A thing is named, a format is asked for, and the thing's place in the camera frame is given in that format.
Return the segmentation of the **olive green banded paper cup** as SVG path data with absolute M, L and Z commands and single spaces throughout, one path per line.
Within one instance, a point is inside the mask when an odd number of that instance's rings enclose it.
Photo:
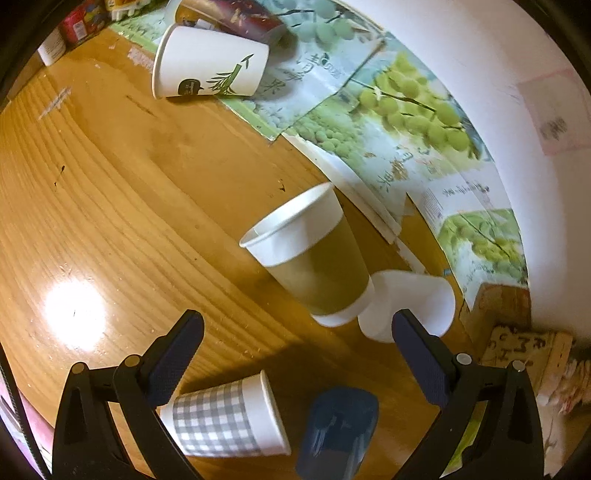
M 264 217 L 239 246 L 322 326 L 351 322 L 375 287 L 332 183 L 322 183 Z

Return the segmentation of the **grey checkered paper cup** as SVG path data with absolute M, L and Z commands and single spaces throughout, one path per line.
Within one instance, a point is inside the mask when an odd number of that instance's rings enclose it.
M 237 458 L 291 453 L 265 372 L 179 395 L 160 408 L 159 416 L 187 456 Z

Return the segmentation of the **plain white paper cup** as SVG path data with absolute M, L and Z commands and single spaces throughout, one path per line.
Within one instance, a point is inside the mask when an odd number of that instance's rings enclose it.
M 431 335 L 441 337 L 451 327 L 456 299 L 445 278 L 384 270 L 374 273 L 370 279 L 375 296 L 358 317 L 363 335 L 370 340 L 393 343 L 394 313 L 403 309 L 409 309 Z

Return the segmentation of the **blue plastic cup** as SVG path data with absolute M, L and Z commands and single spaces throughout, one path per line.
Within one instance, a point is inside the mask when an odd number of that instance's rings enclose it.
M 367 454 L 379 419 L 377 397 L 339 387 L 319 395 L 311 407 L 297 458 L 301 479 L 352 479 Z

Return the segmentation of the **white cup with leaf print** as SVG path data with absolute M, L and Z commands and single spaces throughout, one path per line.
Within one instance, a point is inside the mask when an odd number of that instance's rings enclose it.
M 263 79 L 270 48 L 214 30 L 169 26 L 154 58 L 151 88 L 156 99 L 179 96 L 245 96 Z

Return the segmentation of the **dark maroon cup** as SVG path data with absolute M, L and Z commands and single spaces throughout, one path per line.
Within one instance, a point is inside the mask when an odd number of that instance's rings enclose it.
M 283 21 L 262 3 L 245 0 L 169 1 L 165 22 L 228 33 L 269 46 L 287 32 Z

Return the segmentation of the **green fruit print cardboard sheet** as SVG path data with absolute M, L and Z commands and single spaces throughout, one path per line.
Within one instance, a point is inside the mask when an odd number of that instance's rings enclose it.
M 465 301 L 484 283 L 529 288 L 518 222 L 497 166 L 458 101 L 398 38 L 338 1 L 258 1 L 287 32 L 259 89 L 222 103 L 267 140 L 293 143 L 365 200 L 386 238 L 417 209 Z M 114 13 L 113 28 L 154 51 L 168 2 Z

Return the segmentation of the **white container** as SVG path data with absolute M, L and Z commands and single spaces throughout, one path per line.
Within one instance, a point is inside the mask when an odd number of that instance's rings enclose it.
M 66 52 L 66 44 L 56 27 L 38 47 L 37 53 L 47 67 L 55 64 Z

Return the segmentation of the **red can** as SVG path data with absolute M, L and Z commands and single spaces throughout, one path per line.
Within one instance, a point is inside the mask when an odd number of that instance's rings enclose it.
M 75 47 L 102 30 L 107 12 L 102 0 L 85 0 L 59 24 L 60 34 L 69 47 Z

